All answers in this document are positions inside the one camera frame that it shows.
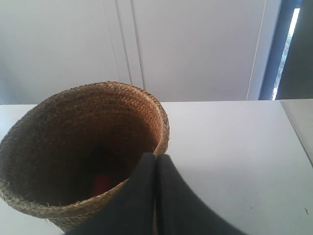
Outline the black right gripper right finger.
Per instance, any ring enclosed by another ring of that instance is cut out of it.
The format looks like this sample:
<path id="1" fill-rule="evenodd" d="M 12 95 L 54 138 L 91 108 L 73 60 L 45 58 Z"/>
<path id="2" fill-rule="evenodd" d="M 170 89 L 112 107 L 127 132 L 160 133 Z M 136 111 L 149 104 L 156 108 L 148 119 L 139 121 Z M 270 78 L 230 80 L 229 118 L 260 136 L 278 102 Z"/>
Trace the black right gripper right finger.
<path id="1" fill-rule="evenodd" d="M 156 226 L 159 235 L 243 235 L 210 209 L 184 181 L 170 156 L 156 159 Z"/>

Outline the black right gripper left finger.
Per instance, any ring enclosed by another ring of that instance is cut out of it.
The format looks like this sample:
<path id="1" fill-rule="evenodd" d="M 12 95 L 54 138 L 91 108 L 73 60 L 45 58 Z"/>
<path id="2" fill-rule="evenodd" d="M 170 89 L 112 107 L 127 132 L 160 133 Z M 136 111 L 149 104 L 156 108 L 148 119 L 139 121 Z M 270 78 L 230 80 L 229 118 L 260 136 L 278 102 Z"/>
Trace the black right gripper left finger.
<path id="1" fill-rule="evenodd" d="M 67 235 L 151 235 L 156 158 L 144 153 L 125 185 L 91 218 Z"/>

